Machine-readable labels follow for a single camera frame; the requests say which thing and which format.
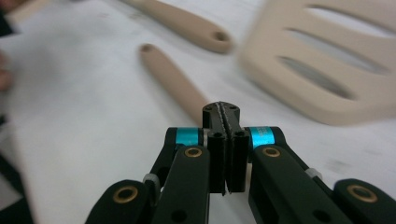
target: white table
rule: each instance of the white table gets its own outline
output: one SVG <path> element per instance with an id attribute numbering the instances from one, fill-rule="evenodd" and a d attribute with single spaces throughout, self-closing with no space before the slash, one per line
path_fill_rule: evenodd
<path id="1" fill-rule="evenodd" d="M 347 127 L 317 123 L 252 83 L 237 54 L 260 0 L 167 0 L 228 30 L 233 52 L 200 49 L 114 0 L 53 0 L 21 33 L 1 39 L 16 84 L 7 112 L 37 223 L 83 223 L 113 183 L 142 180 L 168 127 L 195 126 L 139 62 L 143 43 L 173 58 L 210 102 L 241 108 L 241 126 L 279 126 L 324 181 L 355 177 L 396 198 L 396 119 Z M 210 223 L 255 223 L 248 193 L 211 196 Z"/>

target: tabletop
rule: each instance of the tabletop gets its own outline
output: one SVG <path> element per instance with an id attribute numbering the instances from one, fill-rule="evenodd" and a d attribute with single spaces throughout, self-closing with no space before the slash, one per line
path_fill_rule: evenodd
<path id="1" fill-rule="evenodd" d="M 110 185 L 143 179 L 168 127 L 196 126 L 140 62 L 145 43 L 166 52 L 209 102 L 238 105 L 242 127 L 280 127 L 329 187 L 354 177 L 396 198 L 396 119 L 321 124 L 240 67 L 238 53 L 266 1 L 164 2 L 222 26 L 232 52 L 200 49 L 114 0 L 52 0 L 0 40 L 15 74 L 6 95 L 10 134 L 37 223 L 83 223 Z M 255 223 L 248 192 L 211 195 L 209 223 Z"/>

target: brown handle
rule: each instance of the brown handle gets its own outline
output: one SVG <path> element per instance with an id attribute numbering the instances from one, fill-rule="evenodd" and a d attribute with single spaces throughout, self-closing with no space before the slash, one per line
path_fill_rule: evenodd
<path id="1" fill-rule="evenodd" d="M 232 47 L 231 37 L 211 21 L 156 0 L 123 0 L 137 7 L 190 42 L 217 53 Z"/>
<path id="2" fill-rule="evenodd" d="M 198 125 L 202 125 L 202 108 L 208 105 L 207 100 L 177 66 L 162 51 L 150 44 L 141 47 L 140 57 L 150 73 L 160 81 L 190 117 Z"/>

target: blue tape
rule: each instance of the blue tape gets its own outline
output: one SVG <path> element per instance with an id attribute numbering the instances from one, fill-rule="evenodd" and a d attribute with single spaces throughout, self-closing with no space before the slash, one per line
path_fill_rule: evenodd
<path id="1" fill-rule="evenodd" d="M 198 146 L 198 139 L 198 128 L 177 128 L 177 145 Z"/>
<path id="2" fill-rule="evenodd" d="M 271 145 L 275 143 L 274 134 L 270 127 L 249 127 L 253 150 L 261 145 Z"/>

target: black mechanical arm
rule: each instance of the black mechanical arm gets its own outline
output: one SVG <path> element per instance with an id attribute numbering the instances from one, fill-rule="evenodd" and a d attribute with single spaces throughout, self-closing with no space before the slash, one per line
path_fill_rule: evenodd
<path id="1" fill-rule="evenodd" d="M 236 105 L 203 108 L 203 128 L 169 128 L 143 182 L 106 190 L 88 224 L 208 223 L 210 193 L 244 192 L 257 223 L 396 223 L 396 202 L 357 179 L 329 189 L 288 146 L 277 127 L 239 126 Z"/>

